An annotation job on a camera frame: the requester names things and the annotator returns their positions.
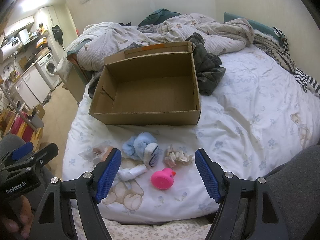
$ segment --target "silver bolt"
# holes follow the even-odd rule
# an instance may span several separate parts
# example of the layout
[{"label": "silver bolt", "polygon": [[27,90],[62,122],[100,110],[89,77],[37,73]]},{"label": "silver bolt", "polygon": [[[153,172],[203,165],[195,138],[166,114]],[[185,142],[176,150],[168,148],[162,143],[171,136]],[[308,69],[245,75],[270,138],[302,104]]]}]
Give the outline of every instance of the silver bolt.
[{"label": "silver bolt", "polygon": [[57,177],[53,177],[51,180],[50,180],[50,182],[52,183],[52,184],[55,184],[55,183],[57,183],[58,182],[58,178]]},{"label": "silver bolt", "polygon": [[226,176],[227,178],[231,179],[233,177],[233,173],[230,171],[227,171],[224,173],[224,176]]},{"label": "silver bolt", "polygon": [[265,178],[263,178],[263,177],[258,178],[258,181],[259,181],[261,184],[265,184],[265,182],[266,182]]},{"label": "silver bolt", "polygon": [[83,177],[88,179],[92,176],[92,173],[91,172],[86,172],[85,174],[83,174]]}]

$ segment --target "ceiling light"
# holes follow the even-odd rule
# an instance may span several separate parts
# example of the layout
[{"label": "ceiling light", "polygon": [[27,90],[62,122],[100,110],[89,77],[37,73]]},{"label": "ceiling light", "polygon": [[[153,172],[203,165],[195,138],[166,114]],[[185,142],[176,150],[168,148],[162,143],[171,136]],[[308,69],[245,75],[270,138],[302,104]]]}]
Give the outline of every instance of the ceiling light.
[{"label": "ceiling light", "polygon": [[25,0],[21,3],[24,12],[30,11],[44,5],[47,0]]}]

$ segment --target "finger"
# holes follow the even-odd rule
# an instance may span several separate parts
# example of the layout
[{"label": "finger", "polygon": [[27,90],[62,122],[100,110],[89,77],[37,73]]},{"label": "finger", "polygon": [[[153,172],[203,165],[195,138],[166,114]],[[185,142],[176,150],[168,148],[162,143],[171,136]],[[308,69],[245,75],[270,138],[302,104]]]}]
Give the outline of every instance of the finger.
[{"label": "finger", "polygon": [[16,222],[14,222],[11,219],[8,219],[6,217],[1,217],[1,221],[4,224],[5,228],[7,228],[7,230],[10,233],[15,233],[19,231],[19,226]]},{"label": "finger", "polygon": [[21,205],[21,212],[20,212],[20,219],[21,222],[26,225],[30,222],[30,219],[33,217],[31,212],[31,206],[29,200],[25,196],[21,196],[22,198],[22,205]]},{"label": "finger", "polygon": [[31,225],[32,225],[32,220],[33,220],[33,215],[31,216],[31,223],[28,223],[24,226],[24,228],[21,230],[21,235],[24,239],[28,239]]}]

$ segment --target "floor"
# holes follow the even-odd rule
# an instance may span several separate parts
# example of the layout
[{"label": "floor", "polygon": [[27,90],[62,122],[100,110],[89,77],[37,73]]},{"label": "floor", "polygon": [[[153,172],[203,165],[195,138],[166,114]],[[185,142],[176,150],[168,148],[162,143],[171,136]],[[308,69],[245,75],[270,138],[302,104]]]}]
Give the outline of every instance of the floor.
[{"label": "floor", "polygon": [[49,162],[51,172],[62,178],[62,161],[68,133],[74,120],[78,105],[68,90],[62,88],[62,83],[52,92],[50,101],[44,105],[45,114],[42,143],[55,143],[59,148],[58,156]]}]

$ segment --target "person's leg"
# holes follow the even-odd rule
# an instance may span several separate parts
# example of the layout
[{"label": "person's leg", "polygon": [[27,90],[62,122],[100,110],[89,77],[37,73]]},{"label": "person's leg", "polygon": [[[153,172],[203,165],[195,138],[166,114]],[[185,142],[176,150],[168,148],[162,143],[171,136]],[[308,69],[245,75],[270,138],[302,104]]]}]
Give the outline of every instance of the person's leg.
[{"label": "person's leg", "polygon": [[[14,135],[14,134],[8,134],[3,137],[3,139],[0,141],[0,157],[4,156],[7,152],[12,152],[15,149],[18,149],[20,146],[24,145],[26,142],[21,139],[20,137]],[[33,155],[33,152],[28,153],[26,156],[18,160],[17,162],[23,162],[29,159]],[[35,212],[40,200],[45,192],[45,189],[47,188],[50,179],[53,177],[52,173],[46,168],[43,167],[40,170],[40,180],[42,184],[25,194],[27,199],[29,200],[31,204],[32,210]]]},{"label": "person's leg", "polygon": [[[265,176],[280,207],[290,239],[302,240],[320,213],[320,145],[310,146]],[[232,239],[239,237],[243,214]]]}]

